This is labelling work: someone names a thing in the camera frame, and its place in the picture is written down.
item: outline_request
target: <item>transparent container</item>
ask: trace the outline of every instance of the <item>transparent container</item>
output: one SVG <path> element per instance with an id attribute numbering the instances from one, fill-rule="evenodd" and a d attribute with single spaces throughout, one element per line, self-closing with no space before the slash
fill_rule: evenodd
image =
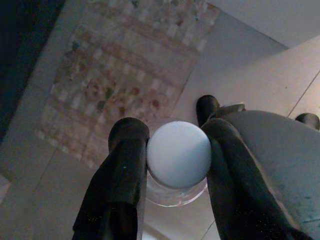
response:
<path id="1" fill-rule="evenodd" d="M 175 118 L 161 118 L 151 122 L 148 124 L 150 129 L 150 137 L 152 137 L 154 132 L 162 125 L 174 121 L 181 120 Z M 206 178 L 195 186 L 189 188 L 171 188 L 158 182 L 151 175 L 149 169 L 147 170 L 146 179 L 146 199 L 162 207 L 179 207 L 189 204 L 196 200 L 207 188 Z"/>

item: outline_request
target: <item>floor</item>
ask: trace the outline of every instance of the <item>floor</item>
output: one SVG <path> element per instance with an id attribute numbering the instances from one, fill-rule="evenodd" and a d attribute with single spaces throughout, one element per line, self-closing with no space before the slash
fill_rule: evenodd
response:
<path id="1" fill-rule="evenodd" d="M 94 172 L 33 131 L 48 98 L 84 0 L 68 0 L 0 146 L 0 173 L 11 186 L 0 205 L 0 239 L 71 239 L 72 225 Z M 222 13 L 171 117 L 196 123 L 198 97 L 244 102 L 290 118 L 320 116 L 320 37 L 286 49 Z M 149 202 L 145 239 L 218 240 L 209 194 L 179 208 Z M 311 222 L 310 229 L 319 225 Z"/>

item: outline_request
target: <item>white tile floor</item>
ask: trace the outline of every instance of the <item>white tile floor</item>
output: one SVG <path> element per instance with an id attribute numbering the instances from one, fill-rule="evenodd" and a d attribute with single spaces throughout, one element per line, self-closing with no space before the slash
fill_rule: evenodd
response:
<path id="1" fill-rule="evenodd" d="M 0 146 L 0 173 L 11 181 L 0 205 L 0 239 L 71 238 L 93 172 L 32 132 L 61 61 L 61 45 L 67 44 L 84 3 L 66 2 Z M 320 37 L 286 49 L 222 13 L 172 117 L 195 123 L 196 100 L 204 94 L 221 104 L 245 102 L 249 110 L 292 118 L 306 111 L 320 115 L 319 71 Z M 147 203 L 145 222 L 163 239 L 219 239 L 206 192 L 181 208 Z"/>

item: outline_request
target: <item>rug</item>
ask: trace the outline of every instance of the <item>rug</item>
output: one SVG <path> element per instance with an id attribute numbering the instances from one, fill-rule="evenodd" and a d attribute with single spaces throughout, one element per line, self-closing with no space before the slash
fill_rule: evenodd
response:
<path id="1" fill-rule="evenodd" d="M 116 121 L 170 116 L 219 10 L 204 0 L 90 0 L 35 134 L 96 169 Z"/>

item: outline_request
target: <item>grout line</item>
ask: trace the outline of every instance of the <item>grout line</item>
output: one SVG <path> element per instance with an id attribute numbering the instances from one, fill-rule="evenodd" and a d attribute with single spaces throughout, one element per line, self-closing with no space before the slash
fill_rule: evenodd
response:
<path id="1" fill-rule="evenodd" d="M 203 240 L 204 237 L 206 236 L 207 232 L 209 231 L 209 229 L 211 228 L 211 226 L 215 223 L 216 220 L 213 220 L 213 222 L 211 223 L 211 225 L 208 227 L 208 229 L 205 231 L 205 233 L 203 234 L 202 238 L 200 240 Z"/>
<path id="2" fill-rule="evenodd" d="M 312 223 L 312 222 L 316 222 L 316 221 L 320 221 L 320 218 L 318 218 L 318 219 L 313 219 L 313 220 L 308 220 L 308 221 L 304 221 L 303 223 L 306 224 L 306 223 Z"/>
<path id="3" fill-rule="evenodd" d="M 37 182 L 36 186 L 35 186 L 34 189 L 32 190 L 33 192 L 35 192 L 35 191 L 37 190 L 37 188 L 39 187 L 40 182 L 41 182 L 41 180 L 43 179 L 43 177 L 44 177 L 44 175 L 45 175 L 45 173 L 46 173 L 46 171 L 47 171 L 47 169 L 48 169 L 48 166 L 49 166 L 50 163 L 52 162 L 52 159 L 53 159 L 53 157 L 55 156 L 55 154 L 56 154 L 56 152 L 57 152 L 58 150 L 59 150 L 59 145 L 55 147 L 52 155 L 50 156 L 50 159 L 49 159 L 48 163 L 46 164 L 46 166 L 45 166 L 45 168 L 44 168 L 44 170 L 43 170 L 43 172 L 42 172 L 42 174 L 41 174 L 41 176 L 40 176 L 40 178 L 39 178 L 39 181 Z"/>
<path id="4" fill-rule="evenodd" d="M 184 84 L 182 90 L 180 91 L 179 96 L 178 96 L 178 98 L 176 99 L 176 101 L 175 101 L 175 103 L 174 103 L 174 105 L 173 105 L 173 107 L 172 107 L 172 109 L 171 109 L 171 111 L 170 111 L 170 114 L 168 114 L 168 115 L 169 115 L 169 116 L 168 116 L 169 118 L 172 118 L 172 114 L 173 114 L 174 110 L 176 109 L 176 106 L 177 106 L 177 104 L 178 104 L 178 102 L 179 102 L 182 94 L 184 93 L 184 91 L 185 91 L 185 89 L 186 89 L 186 86 L 187 86 L 187 84 L 188 84 L 188 82 L 189 82 L 189 80 L 190 80 L 191 74 L 194 72 L 194 70 L 195 70 L 195 68 L 196 68 L 196 66 L 197 66 L 197 64 L 198 64 L 198 62 L 199 62 L 200 55 L 198 56 L 198 59 L 197 59 L 196 63 L 194 64 L 192 70 L 190 71 L 189 75 L 187 76 L 186 81 L 185 81 L 185 84 Z"/>
<path id="5" fill-rule="evenodd" d="M 298 99 L 298 101 L 296 102 L 296 104 L 294 105 L 294 107 L 292 108 L 292 110 L 289 112 L 288 114 L 288 118 L 289 116 L 292 114 L 292 112 L 295 110 L 296 106 L 300 103 L 301 99 L 305 96 L 306 92 L 309 90 L 309 88 L 311 87 L 311 85 L 314 83 L 314 81 L 316 80 L 316 78 L 319 76 L 320 74 L 320 70 L 318 71 L 318 73 L 315 75 L 315 77 L 312 79 L 312 81 L 309 83 L 308 87 L 305 89 L 305 91 L 303 92 L 303 94 L 301 95 L 301 97 Z"/>

